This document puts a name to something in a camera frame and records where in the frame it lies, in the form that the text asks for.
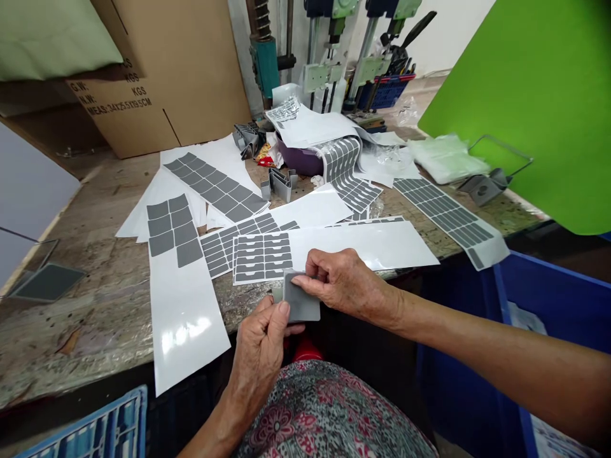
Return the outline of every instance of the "hand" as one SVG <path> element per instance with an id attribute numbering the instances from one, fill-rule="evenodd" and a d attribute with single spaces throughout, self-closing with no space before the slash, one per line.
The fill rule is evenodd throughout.
<path id="1" fill-rule="evenodd" d="M 397 318 L 398 290 L 373 273 L 351 248 L 339 253 L 310 250 L 305 273 L 292 282 L 332 309 L 383 328 Z"/>
<path id="2" fill-rule="evenodd" d="M 284 337 L 299 334 L 306 328 L 304 324 L 287 327 L 289 313 L 288 302 L 274 304 L 273 297 L 266 296 L 238 329 L 226 393 L 248 425 L 276 384 L 284 354 Z"/>

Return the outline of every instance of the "left hand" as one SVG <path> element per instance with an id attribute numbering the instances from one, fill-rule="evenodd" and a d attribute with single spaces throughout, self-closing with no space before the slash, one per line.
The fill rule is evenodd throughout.
<path id="1" fill-rule="evenodd" d="M 225 393 L 248 426 L 267 401 L 280 372 L 284 354 L 283 340 L 299 334 L 305 324 L 287 327 L 288 302 L 274 304 L 266 296 L 242 321 L 237 332 L 234 365 Z"/>

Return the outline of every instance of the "forearm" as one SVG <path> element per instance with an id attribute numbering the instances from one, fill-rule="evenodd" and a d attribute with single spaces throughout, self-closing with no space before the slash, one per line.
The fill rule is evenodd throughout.
<path id="1" fill-rule="evenodd" d="M 230 390 L 226 389 L 206 423 L 178 458 L 221 458 L 231 455 L 251 424 L 242 410 Z"/>
<path id="2" fill-rule="evenodd" d="M 529 412 L 601 447 L 611 422 L 611 357 L 401 291 L 389 330 L 471 367 Z"/>

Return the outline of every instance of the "blue plastic crate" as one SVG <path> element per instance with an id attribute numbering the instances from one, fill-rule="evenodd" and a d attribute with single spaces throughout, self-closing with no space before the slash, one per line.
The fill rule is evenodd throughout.
<path id="1" fill-rule="evenodd" d="M 144 458 L 146 403 L 142 385 L 16 458 Z"/>
<path id="2" fill-rule="evenodd" d="M 371 109 L 390 108 L 395 106 L 401 94 L 405 90 L 407 84 L 416 77 L 415 73 L 406 75 L 383 76 L 382 81 L 377 89 L 374 101 L 371 104 Z M 361 98 L 358 101 L 358 109 L 365 109 L 369 94 L 374 87 L 373 84 L 367 83 L 363 87 Z"/>
<path id="3" fill-rule="evenodd" d="M 548 335 L 611 353 L 611 284 L 514 253 L 476 272 L 448 260 L 424 277 L 422 295 L 510 324 L 507 302 L 536 314 Z M 530 414 L 474 371 L 418 345 L 418 379 L 435 430 L 475 458 L 538 456 Z"/>

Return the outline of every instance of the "floral patterned skirt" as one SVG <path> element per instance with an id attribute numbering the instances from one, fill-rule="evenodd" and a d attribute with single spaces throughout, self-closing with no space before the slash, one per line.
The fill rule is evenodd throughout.
<path id="1" fill-rule="evenodd" d="M 420 430 L 352 373 L 324 361 L 283 368 L 234 456 L 436 457 Z"/>

